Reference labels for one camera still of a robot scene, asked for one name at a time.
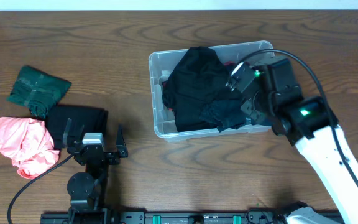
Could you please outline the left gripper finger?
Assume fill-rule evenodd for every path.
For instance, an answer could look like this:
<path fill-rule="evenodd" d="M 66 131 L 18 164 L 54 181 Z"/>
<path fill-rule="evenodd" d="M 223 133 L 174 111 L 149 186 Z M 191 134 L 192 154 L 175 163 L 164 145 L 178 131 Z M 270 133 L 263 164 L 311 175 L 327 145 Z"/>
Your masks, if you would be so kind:
<path fill-rule="evenodd" d="M 68 141 L 68 134 L 69 134 L 70 128 L 71 128 L 71 123 L 72 123 L 72 119 L 68 118 L 64 132 L 63 132 L 63 137 L 62 137 L 62 143 L 63 143 L 64 147 L 67 147 L 67 145 L 68 145 L 67 141 Z"/>
<path fill-rule="evenodd" d="M 126 143 L 125 143 L 125 140 L 124 140 L 121 125 L 119 125 L 118 129 L 117 129 L 116 148 L 117 148 L 118 151 L 126 151 Z"/>

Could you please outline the black cloth with tape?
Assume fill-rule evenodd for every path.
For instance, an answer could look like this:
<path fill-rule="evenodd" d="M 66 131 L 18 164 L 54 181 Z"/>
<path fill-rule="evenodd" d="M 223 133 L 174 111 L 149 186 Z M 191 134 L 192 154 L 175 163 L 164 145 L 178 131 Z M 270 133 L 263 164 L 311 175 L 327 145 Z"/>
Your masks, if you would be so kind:
<path fill-rule="evenodd" d="M 68 134 L 68 145 L 81 139 L 84 133 L 103 133 L 106 132 L 108 111 L 103 108 L 58 105 L 54 106 L 46 117 L 46 127 L 49 131 L 55 149 L 63 149 L 62 137 L 67 123 L 71 118 L 71 128 Z"/>

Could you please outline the dark navy cloth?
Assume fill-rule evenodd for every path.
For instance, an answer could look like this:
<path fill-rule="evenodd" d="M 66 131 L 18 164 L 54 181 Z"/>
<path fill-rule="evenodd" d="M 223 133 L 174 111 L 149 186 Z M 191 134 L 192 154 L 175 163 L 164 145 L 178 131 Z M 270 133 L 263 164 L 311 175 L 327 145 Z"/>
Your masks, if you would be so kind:
<path fill-rule="evenodd" d="M 239 129 L 257 123 L 241 110 L 241 100 L 214 100 L 201 108 L 199 119 L 209 123 L 219 132 Z"/>

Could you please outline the pink cloth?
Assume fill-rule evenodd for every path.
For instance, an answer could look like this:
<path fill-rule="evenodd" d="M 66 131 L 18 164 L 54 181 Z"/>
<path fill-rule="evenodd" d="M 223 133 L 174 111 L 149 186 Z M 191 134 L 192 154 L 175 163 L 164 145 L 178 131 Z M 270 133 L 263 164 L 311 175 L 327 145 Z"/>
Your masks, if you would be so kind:
<path fill-rule="evenodd" d="M 0 118 L 0 153 L 30 180 L 54 166 L 60 154 L 44 121 L 15 117 Z"/>

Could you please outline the dark green cloth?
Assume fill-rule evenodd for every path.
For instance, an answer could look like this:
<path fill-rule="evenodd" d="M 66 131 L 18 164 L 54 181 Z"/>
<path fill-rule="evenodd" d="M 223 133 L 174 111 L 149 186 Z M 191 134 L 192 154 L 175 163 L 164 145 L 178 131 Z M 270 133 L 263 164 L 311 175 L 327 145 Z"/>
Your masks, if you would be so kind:
<path fill-rule="evenodd" d="M 48 112 L 71 87 L 68 80 L 49 75 L 29 65 L 24 65 L 7 98 L 11 103 L 25 106 L 37 119 L 45 119 Z"/>

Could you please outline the red navy plaid cloth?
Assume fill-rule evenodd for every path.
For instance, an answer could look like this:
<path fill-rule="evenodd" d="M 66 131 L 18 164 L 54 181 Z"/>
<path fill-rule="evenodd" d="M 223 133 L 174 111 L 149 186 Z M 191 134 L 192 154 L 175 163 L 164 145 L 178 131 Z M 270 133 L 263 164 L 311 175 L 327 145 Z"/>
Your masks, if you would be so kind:
<path fill-rule="evenodd" d="M 215 61 L 181 61 L 163 84 L 162 100 L 174 113 L 200 110 L 205 104 L 229 98 L 225 87 L 234 63 Z"/>

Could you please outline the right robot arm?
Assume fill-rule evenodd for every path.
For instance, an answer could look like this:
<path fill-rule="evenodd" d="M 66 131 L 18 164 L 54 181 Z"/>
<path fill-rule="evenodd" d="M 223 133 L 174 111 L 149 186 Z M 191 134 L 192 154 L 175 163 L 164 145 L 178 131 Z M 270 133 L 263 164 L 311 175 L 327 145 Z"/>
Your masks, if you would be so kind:
<path fill-rule="evenodd" d="M 324 95 L 303 96 L 286 57 L 242 61 L 232 71 L 243 94 L 242 111 L 257 124 L 270 122 L 309 162 L 344 223 L 358 223 L 358 162 Z"/>

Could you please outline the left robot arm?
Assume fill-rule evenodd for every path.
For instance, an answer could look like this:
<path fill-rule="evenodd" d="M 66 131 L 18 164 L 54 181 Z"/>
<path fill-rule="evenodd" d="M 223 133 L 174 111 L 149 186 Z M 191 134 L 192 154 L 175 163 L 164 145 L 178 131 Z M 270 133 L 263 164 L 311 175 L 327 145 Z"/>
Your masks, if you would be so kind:
<path fill-rule="evenodd" d="M 70 208 L 63 223 L 114 223 L 118 218 L 104 205 L 104 196 L 109 166 L 120 164 L 120 159 L 129 155 L 122 126 L 119 125 L 117 129 L 115 150 L 107 152 L 103 134 L 84 133 L 83 128 L 80 128 L 80 138 L 69 144 L 71 124 L 72 119 L 69 118 L 63 132 L 63 143 L 74 160 L 85 166 L 85 171 L 74 174 L 67 183 Z"/>

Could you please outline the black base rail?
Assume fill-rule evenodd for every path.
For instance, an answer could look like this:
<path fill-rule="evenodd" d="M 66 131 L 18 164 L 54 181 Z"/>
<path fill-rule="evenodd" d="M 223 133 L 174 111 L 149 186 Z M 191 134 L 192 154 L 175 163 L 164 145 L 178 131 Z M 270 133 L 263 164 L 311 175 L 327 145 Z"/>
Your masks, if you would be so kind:
<path fill-rule="evenodd" d="M 69 224 L 69 223 L 113 223 L 113 224 L 246 224 L 246 223 L 285 223 L 282 215 L 273 212 L 249 211 L 245 213 L 145 213 L 122 212 L 102 220 L 103 216 L 89 215 L 88 217 L 70 218 L 65 213 L 42 214 L 41 224 Z"/>

